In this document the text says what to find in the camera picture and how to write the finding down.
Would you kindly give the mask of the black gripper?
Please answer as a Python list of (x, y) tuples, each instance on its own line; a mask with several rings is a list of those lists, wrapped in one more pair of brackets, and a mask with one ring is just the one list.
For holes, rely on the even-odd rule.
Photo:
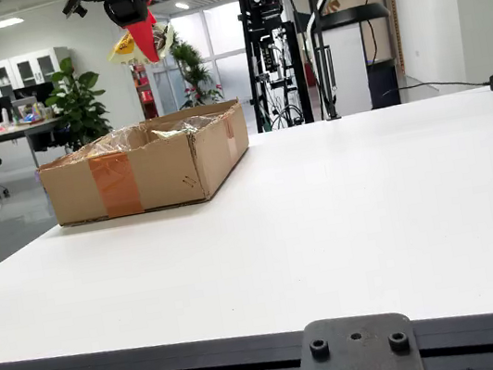
[(104, 0), (103, 4), (108, 18), (120, 27), (127, 27), (127, 31), (142, 54), (148, 61), (154, 63), (159, 62), (153, 35), (153, 25), (157, 20), (153, 12), (148, 9), (150, 1)]

